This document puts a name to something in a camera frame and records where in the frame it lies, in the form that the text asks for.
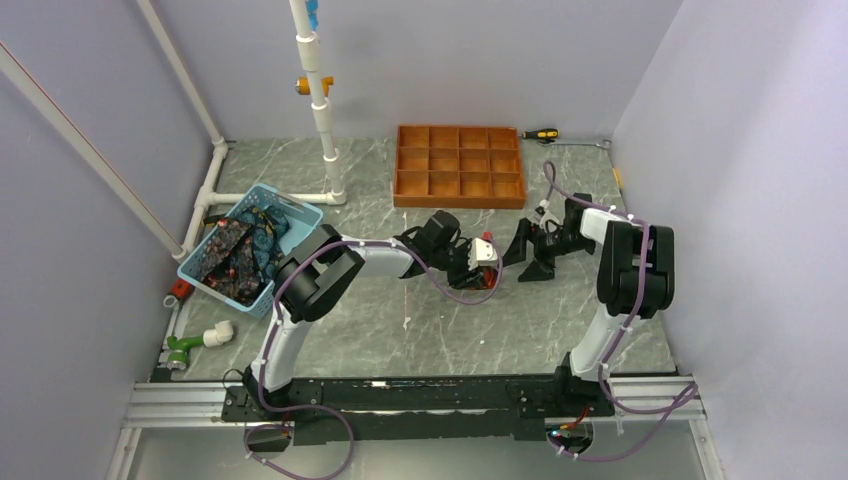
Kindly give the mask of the white diagonal wall pipe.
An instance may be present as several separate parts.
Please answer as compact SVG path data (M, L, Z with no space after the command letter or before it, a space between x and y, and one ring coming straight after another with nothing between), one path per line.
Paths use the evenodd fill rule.
M5 43L1 43L1 72L82 160L101 178L141 224L153 234L171 256L175 260L182 259L186 255L186 249L165 228L147 204L133 191L118 171L47 93Z

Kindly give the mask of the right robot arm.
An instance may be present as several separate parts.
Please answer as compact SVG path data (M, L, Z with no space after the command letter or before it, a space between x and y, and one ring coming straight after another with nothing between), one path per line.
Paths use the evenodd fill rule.
M643 226L612 207L596 205L589 194L564 201L564 217L550 216L547 204L536 209L535 221L522 219L503 255L508 266L533 259L519 275L520 282L555 278L556 259L578 251L600 253L596 278L598 308L578 346L566 354L564 375L551 388L557 411L574 415L590 395L606 389L603 371L637 321L667 309L675 293L675 232L667 226Z

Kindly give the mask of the silver wrench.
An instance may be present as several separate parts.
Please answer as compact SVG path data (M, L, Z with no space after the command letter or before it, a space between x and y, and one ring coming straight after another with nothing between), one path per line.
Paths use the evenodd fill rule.
M550 141L542 142L544 146L586 146L586 147L595 147L601 150L610 150L612 147L612 141L610 139L598 139L598 140L574 140L574 139L553 139Z

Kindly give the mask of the blue plastic basket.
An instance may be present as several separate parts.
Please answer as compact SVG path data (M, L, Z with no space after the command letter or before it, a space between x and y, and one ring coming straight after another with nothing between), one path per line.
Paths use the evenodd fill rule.
M319 208L308 203L301 203L264 184L253 185L235 206L223 215L234 216L251 206L258 206L260 208L275 206L283 210L290 223L289 231L279 241L284 255L290 253L294 247L312 233L323 219L323 212ZM196 287L197 290L204 292L237 311L247 313L256 318L263 317L269 312L272 306L273 279L261 292L259 297L248 306L242 305L202 283L200 279L201 248L206 245L211 234L215 231L216 228L212 226L212 230L179 266L177 270L179 278Z

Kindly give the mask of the dark patterned ties pile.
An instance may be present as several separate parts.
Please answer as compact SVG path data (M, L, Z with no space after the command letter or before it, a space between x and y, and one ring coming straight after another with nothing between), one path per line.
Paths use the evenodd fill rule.
M202 283L242 305L252 304L284 257L279 241L290 223L283 210L251 206L234 216L208 216L204 224L216 231L201 248Z

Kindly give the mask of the orange black screwdriver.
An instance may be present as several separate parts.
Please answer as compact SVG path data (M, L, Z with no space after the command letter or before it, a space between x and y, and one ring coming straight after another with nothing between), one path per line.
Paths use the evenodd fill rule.
M525 140L536 140L542 143L554 142L559 137L559 130L556 128L544 128L539 130L524 131L522 138Z

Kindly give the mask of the brown compartment tray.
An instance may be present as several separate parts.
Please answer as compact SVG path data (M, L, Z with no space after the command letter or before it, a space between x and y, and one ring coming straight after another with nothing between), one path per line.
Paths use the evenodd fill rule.
M520 210L525 203L515 128L397 127L393 179L396 207Z

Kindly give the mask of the orange navy striped tie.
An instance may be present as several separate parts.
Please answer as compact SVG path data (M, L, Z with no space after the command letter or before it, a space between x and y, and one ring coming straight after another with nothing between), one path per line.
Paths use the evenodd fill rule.
M498 269L492 266L480 266L477 268L479 274L478 289L491 290L498 280Z

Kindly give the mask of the green white pipe fitting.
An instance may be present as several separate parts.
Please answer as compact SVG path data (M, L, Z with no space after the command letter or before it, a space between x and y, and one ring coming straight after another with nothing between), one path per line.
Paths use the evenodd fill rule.
M213 328L199 336L178 338L171 335L165 345L169 351L165 366L171 371L182 371L188 367L190 352L194 348L215 348L230 342L234 337L234 328L229 320L217 322Z

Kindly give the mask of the white pvc pipe stand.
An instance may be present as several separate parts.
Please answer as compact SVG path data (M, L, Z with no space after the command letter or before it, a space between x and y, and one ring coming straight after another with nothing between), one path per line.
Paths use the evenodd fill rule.
M309 85L311 110L321 141L325 178L329 189L319 200L317 194L305 199L310 203L343 205L347 200L339 151L333 137L332 109L323 90L321 75L320 40L312 28L308 1L291 0L289 2L296 31L296 42L302 68Z

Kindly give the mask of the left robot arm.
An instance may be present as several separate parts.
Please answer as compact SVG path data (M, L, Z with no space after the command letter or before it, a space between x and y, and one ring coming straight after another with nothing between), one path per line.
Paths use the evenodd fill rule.
M404 280L439 271L449 292L487 290L496 286L502 266L490 234L462 236L458 219L444 210L385 240L354 238L320 225L276 271L271 323L242 377L248 407L264 420L285 411L297 359L313 324L336 307L356 279Z

